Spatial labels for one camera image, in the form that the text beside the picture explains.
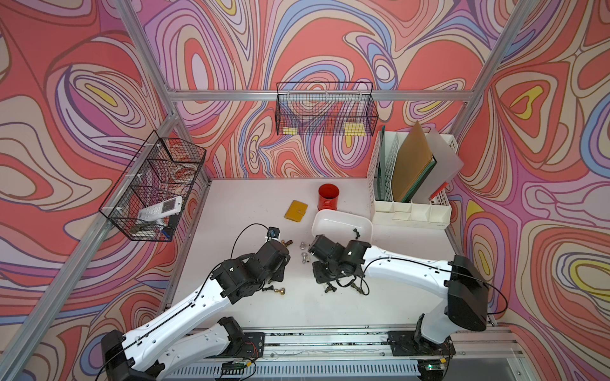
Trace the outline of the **bronze queen chess piece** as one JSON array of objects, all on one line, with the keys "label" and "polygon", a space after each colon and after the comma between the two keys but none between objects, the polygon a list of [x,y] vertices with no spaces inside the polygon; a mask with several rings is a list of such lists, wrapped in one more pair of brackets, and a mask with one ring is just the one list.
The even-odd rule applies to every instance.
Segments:
[{"label": "bronze queen chess piece", "polygon": [[351,284],[350,287],[356,290],[356,292],[358,292],[360,295],[365,295],[365,292],[358,285]]}]

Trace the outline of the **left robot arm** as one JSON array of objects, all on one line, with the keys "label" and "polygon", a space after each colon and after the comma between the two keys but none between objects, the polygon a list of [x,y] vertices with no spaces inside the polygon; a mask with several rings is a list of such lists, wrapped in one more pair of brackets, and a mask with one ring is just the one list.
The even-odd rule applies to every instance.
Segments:
[{"label": "left robot arm", "polygon": [[101,341],[101,373],[109,380],[162,380],[204,358],[237,357],[246,339],[234,318],[223,317],[203,332],[193,330],[268,281],[280,282],[289,260],[277,239],[255,253],[224,260],[199,288],[152,321],[127,333],[107,333]]}]

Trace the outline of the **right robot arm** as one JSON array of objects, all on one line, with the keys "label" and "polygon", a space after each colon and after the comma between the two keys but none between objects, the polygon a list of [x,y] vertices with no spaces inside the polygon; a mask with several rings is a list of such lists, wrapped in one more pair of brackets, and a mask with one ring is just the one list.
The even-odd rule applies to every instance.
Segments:
[{"label": "right robot arm", "polygon": [[439,304],[420,316],[416,335],[420,340],[440,345],[459,330],[483,332],[488,325],[488,298],[491,285],[467,257],[452,260],[425,260],[389,252],[365,241],[342,245],[323,234],[315,237],[308,252],[316,283],[340,283],[381,278],[407,284],[441,298]]}]

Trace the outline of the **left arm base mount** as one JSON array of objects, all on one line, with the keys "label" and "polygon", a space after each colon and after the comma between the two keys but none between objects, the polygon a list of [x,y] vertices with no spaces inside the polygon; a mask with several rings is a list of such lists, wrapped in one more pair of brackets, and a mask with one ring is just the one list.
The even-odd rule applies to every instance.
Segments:
[{"label": "left arm base mount", "polygon": [[246,332],[242,338],[231,340],[223,352],[210,357],[210,359],[245,358],[257,360],[264,355],[264,351],[265,333]]}]

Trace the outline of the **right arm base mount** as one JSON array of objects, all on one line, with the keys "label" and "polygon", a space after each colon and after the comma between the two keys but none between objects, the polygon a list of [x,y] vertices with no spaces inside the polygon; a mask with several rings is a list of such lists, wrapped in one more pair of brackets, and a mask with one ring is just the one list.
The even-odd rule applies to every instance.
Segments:
[{"label": "right arm base mount", "polygon": [[442,344],[435,344],[418,338],[411,330],[389,331],[387,343],[394,357],[452,357],[456,354],[450,338]]}]

